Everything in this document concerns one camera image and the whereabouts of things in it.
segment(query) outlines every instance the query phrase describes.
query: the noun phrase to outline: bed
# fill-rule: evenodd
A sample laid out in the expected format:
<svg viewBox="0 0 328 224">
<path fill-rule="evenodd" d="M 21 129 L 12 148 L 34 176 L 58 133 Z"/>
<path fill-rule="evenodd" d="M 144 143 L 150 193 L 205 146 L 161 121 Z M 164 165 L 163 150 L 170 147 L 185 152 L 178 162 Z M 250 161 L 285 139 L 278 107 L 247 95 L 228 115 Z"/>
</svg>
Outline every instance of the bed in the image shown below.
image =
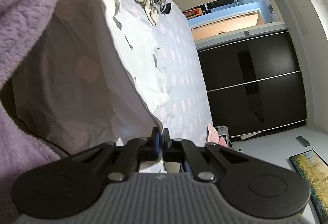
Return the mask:
<svg viewBox="0 0 328 224">
<path fill-rule="evenodd" d="M 117 1 L 151 27 L 140 4 Z M 169 98 L 153 115 L 172 138 L 203 146 L 212 118 L 200 62 L 187 19 L 172 0 L 168 2 L 172 10 L 160 16 L 152 35 L 160 45 L 157 66 L 165 76 Z M 71 153 L 108 140 L 121 144 L 130 139 L 113 136 L 115 121 L 108 117 L 113 100 L 108 99 L 111 90 L 106 83 L 110 71 L 95 47 L 88 3 L 60 0 L 44 34 L 13 77 L 19 118 Z"/>
</svg>

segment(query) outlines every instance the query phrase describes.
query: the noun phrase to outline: air vent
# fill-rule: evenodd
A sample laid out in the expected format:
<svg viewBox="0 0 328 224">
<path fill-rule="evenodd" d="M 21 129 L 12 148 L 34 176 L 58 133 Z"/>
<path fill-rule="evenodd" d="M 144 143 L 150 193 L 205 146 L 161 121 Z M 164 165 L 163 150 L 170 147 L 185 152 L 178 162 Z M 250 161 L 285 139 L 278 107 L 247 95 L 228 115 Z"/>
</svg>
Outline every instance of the air vent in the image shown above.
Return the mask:
<svg viewBox="0 0 328 224">
<path fill-rule="evenodd" d="M 269 5 L 269 11 L 270 11 L 270 13 L 272 13 L 272 11 L 273 11 L 273 7 L 271 4 Z"/>
</svg>

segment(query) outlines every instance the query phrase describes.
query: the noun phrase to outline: pink cloth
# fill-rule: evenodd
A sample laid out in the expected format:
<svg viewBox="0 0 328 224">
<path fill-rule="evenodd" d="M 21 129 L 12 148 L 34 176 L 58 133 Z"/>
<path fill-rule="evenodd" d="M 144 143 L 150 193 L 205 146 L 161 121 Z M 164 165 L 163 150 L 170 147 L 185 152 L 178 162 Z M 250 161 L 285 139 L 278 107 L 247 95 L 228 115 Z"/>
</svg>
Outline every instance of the pink cloth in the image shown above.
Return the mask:
<svg viewBox="0 0 328 224">
<path fill-rule="evenodd" d="M 212 124 L 207 123 L 207 134 L 208 134 L 207 141 L 206 141 L 207 143 L 213 142 L 228 147 L 225 139 L 219 136 L 217 130 L 213 127 Z"/>
</svg>

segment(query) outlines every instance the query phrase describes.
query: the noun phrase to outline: yellow painting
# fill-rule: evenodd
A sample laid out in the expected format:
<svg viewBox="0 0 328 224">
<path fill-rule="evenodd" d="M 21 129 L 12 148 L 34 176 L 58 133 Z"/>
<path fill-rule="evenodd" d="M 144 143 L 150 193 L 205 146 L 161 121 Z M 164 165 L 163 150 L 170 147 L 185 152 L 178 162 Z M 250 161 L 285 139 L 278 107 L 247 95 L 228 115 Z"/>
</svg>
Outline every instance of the yellow painting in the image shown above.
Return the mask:
<svg viewBox="0 0 328 224">
<path fill-rule="evenodd" d="M 311 201 L 320 223 L 328 222 L 328 165 L 314 151 L 291 156 L 289 161 L 310 185 Z"/>
</svg>

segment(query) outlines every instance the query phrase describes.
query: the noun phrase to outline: metal screw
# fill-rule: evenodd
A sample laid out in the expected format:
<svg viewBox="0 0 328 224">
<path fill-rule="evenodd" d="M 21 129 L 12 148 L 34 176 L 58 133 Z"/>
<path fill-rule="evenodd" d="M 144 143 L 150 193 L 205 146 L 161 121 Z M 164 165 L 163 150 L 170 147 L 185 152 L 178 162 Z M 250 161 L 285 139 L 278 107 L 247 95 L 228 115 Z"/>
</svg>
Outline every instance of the metal screw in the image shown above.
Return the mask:
<svg viewBox="0 0 328 224">
<path fill-rule="evenodd" d="M 212 172 L 203 171 L 198 174 L 198 178 L 200 178 L 203 181 L 212 181 L 214 180 L 214 174 Z"/>
<path fill-rule="evenodd" d="M 124 175 L 121 172 L 112 172 L 110 174 L 108 174 L 108 179 L 112 180 L 112 181 L 117 181 L 117 182 L 121 182 L 124 179 Z"/>
</svg>

